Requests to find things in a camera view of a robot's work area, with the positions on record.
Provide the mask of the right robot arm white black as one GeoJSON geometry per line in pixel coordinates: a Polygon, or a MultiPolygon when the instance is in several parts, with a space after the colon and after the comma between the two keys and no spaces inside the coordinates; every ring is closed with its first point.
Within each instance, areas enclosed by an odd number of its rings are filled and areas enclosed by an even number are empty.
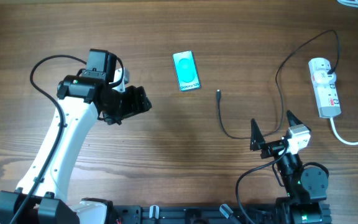
{"type": "Polygon", "coordinates": [[[260,151],[261,158],[274,158],[275,176],[287,192],[275,203],[247,207],[256,223],[331,223],[327,199],[328,169],[317,163],[304,164],[299,151],[307,147],[311,129],[291,111],[287,111],[289,127],[280,140],[266,142],[255,119],[251,120],[250,150],[260,151]]]}

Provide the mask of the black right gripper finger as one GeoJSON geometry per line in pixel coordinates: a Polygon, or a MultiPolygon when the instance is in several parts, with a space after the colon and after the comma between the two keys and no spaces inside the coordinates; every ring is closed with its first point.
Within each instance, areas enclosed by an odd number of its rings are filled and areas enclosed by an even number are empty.
{"type": "Polygon", "coordinates": [[[290,110],[287,110],[287,120],[289,127],[303,124],[290,110]]]}
{"type": "Polygon", "coordinates": [[[251,119],[250,150],[259,151],[265,147],[265,139],[255,119],[251,119]]]}

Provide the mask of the cyan screen smartphone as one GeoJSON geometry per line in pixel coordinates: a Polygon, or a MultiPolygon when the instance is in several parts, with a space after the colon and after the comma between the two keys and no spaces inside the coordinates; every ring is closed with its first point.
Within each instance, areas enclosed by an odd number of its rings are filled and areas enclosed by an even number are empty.
{"type": "Polygon", "coordinates": [[[193,52],[190,50],[178,52],[174,53],[172,57],[180,91],[200,89],[201,82],[193,52]]]}

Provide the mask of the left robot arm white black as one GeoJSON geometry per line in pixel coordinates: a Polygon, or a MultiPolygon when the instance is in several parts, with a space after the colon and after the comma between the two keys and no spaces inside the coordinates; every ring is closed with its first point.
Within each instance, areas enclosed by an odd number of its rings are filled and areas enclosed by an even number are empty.
{"type": "Polygon", "coordinates": [[[85,137],[97,121],[108,125],[151,109],[143,87],[130,86],[122,60],[91,49],[86,67],[68,75],[46,97],[55,114],[31,167],[15,191],[0,191],[0,223],[121,223],[112,201],[66,203],[71,174],[85,137]]]}

